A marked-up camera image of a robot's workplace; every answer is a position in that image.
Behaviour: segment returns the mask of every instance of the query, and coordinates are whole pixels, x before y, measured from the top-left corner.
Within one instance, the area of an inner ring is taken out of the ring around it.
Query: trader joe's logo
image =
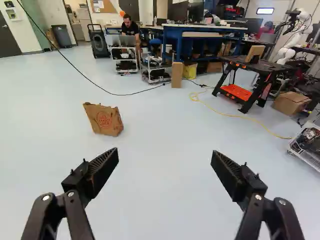
[[[112,118],[111,118],[110,114],[107,114],[103,111],[98,112],[96,119],[98,121],[99,126],[103,129],[110,128],[110,126],[112,124]]]

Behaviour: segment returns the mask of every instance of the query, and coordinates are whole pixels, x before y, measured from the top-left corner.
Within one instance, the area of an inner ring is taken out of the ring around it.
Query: man
[[[123,16],[123,23],[121,26],[121,34],[122,35],[129,35],[132,36],[134,35],[135,41],[136,41],[136,52],[140,52],[140,33],[139,33],[139,27],[138,25],[131,20],[131,16],[129,14],[125,14]]]
[[[274,34],[275,30],[274,30],[274,23],[272,21],[267,21],[264,24],[264,27],[261,27],[258,34],[256,35],[257,39],[260,39],[261,35],[263,33],[267,33],[267,34]]]

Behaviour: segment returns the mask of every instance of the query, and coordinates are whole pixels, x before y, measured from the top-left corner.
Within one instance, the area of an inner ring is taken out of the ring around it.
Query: white floor
[[[149,88],[140,74],[120,76],[110,59],[92,56],[90,46],[63,53],[89,78],[117,94]],[[61,194],[61,181],[82,158],[91,160],[118,147],[119,165],[86,208],[97,240],[232,240],[242,212],[210,166],[213,150],[260,173],[266,197],[290,200],[306,240],[319,239],[320,175],[287,154],[288,140],[248,120],[217,115],[190,92],[203,89],[183,81],[133,96],[112,96],[77,73],[57,52],[0,59],[1,239],[21,237],[32,204],[46,192]],[[252,72],[237,73],[248,85]],[[221,74],[199,77],[214,85]],[[213,108],[241,115],[239,105],[211,90],[200,98]],[[118,106],[124,131],[96,135],[82,103]],[[289,117],[256,105],[247,114],[282,136],[300,127]],[[68,239],[63,221],[58,239]],[[269,239],[264,227],[260,239]]]

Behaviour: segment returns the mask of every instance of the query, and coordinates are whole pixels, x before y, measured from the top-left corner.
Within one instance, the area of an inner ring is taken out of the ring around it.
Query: humanoid robot
[[[300,40],[302,39],[304,34],[310,34],[313,31],[313,25],[311,24],[312,16],[306,12],[303,8],[296,9],[291,12],[286,12],[286,14],[290,15],[289,22],[280,23],[275,32],[280,30],[280,27],[285,25],[290,25],[290,27],[283,33],[283,35],[292,32],[296,26],[296,21],[301,21],[301,27],[298,28],[294,34],[290,37],[292,38],[288,43],[286,43],[277,53],[278,58],[280,59],[276,62],[277,64],[284,65],[288,60],[294,57],[296,51],[292,49],[292,47],[301,47]]]

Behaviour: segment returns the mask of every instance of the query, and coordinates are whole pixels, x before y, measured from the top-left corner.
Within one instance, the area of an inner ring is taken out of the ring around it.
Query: bulletin board
[[[90,0],[92,11],[95,14],[117,14],[117,10],[110,0]]]

